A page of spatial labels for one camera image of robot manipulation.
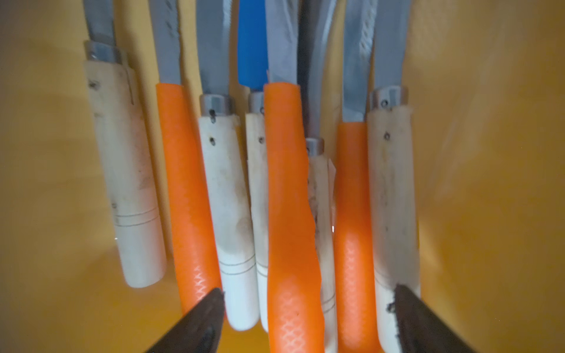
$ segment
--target white handle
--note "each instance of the white handle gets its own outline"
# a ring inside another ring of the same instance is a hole
[[[257,261],[257,285],[261,325],[268,331],[267,321],[267,273],[269,256],[268,231],[268,174],[267,145],[265,143],[265,117],[262,114],[245,115],[247,136],[247,171],[251,196],[251,219],[255,239]]]
[[[198,119],[225,310],[235,330],[259,320],[255,247],[237,130],[232,116]]]
[[[396,284],[420,292],[411,115],[399,106],[367,119],[377,327],[386,353],[400,352],[396,317],[386,310]]]
[[[309,158],[308,201],[316,222],[316,252],[321,272],[321,307],[324,313],[326,353],[337,352],[336,275],[329,189],[329,160],[324,155]]]
[[[159,281],[167,259],[135,73],[85,61],[90,108],[126,283]]]

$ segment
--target knife blade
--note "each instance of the knife blade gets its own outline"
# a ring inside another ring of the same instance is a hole
[[[214,288],[145,353],[215,353],[224,311],[224,295]]]
[[[231,0],[196,1],[196,40],[203,94],[229,94]]]
[[[198,128],[226,313],[231,327],[243,331],[259,321],[259,299],[240,118],[228,95],[231,10],[231,0],[196,2],[203,91]]]
[[[264,87],[269,343],[273,353],[321,352],[321,276],[315,223],[308,203],[308,155],[300,87],[296,84],[298,0],[266,0],[265,9],[270,77]]]
[[[90,109],[126,283],[145,287],[167,268],[145,119],[135,72],[117,48],[112,1],[84,0]]]
[[[377,0],[349,0],[345,8],[334,247],[339,347],[346,352],[380,350],[365,122],[376,11]]]
[[[335,8],[335,0],[303,1],[298,30],[298,83],[301,87],[309,163],[308,201],[316,222],[315,241],[321,271],[326,353],[337,351],[337,315],[329,160],[324,156],[324,140],[320,138],[320,105],[325,52]]]
[[[298,37],[298,84],[306,136],[320,137],[321,83],[336,0],[304,0]]]
[[[379,0],[375,27],[375,90],[367,119],[377,328],[386,353],[400,352],[394,288],[419,294],[412,109],[401,85],[410,0]]]
[[[159,81],[181,84],[180,36],[177,0],[149,0]]]
[[[264,0],[240,0],[237,30],[237,77],[251,91],[267,83],[267,23]]]
[[[265,1],[269,81],[297,83],[298,0]]]
[[[247,175],[251,220],[257,261],[257,285],[261,325],[268,332],[268,176],[263,115],[263,85],[267,83],[267,25],[264,0],[240,0],[237,31],[237,68],[240,84],[251,89],[249,112],[245,115]]]
[[[375,88],[400,85],[411,0],[380,0],[375,27]]]
[[[114,2],[112,0],[83,0],[82,3],[90,40],[116,46]]]
[[[157,54],[157,106],[167,169],[175,275],[183,312],[220,287],[218,255],[194,116],[181,85],[176,0],[149,0]]]

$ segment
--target textured grip pattern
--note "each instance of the textured grip pattern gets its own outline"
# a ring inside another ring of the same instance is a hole
[[[367,159],[367,124],[337,135],[336,300],[339,352],[378,352]]]
[[[213,288],[220,269],[201,147],[182,86],[157,85],[167,168],[175,273],[183,312]]]
[[[308,204],[300,88],[265,86],[269,182],[268,323],[272,353],[324,351],[321,276]]]

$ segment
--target steel blade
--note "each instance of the steel blade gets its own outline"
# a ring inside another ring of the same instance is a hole
[[[475,353],[405,285],[394,289],[394,313],[405,353]]]
[[[336,0],[304,0],[298,31],[298,84],[307,137],[320,137],[321,83]]]
[[[296,84],[298,0],[266,0],[265,12],[269,80]]]
[[[196,1],[196,38],[204,94],[228,95],[231,0]]]
[[[116,46],[112,0],[83,0],[82,4],[90,40]]]
[[[177,0],[149,0],[159,81],[181,84],[180,38]]]
[[[377,0],[349,0],[345,8],[342,121],[364,121]]]
[[[375,88],[400,85],[410,0],[379,0],[375,25]]]

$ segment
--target metal bolster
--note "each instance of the metal bolster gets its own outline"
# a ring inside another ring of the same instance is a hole
[[[324,154],[324,139],[319,137],[306,137],[306,151],[308,157],[316,157]]]
[[[263,92],[251,92],[249,94],[248,100],[250,113],[264,114]]]
[[[201,116],[221,116],[233,114],[233,99],[222,94],[202,94],[200,96]]]
[[[408,89],[404,86],[377,88],[371,93],[371,109],[391,109],[408,103]]]
[[[129,66],[128,55],[123,49],[116,46],[94,41],[86,41],[84,42],[84,49],[86,51],[87,60]]]

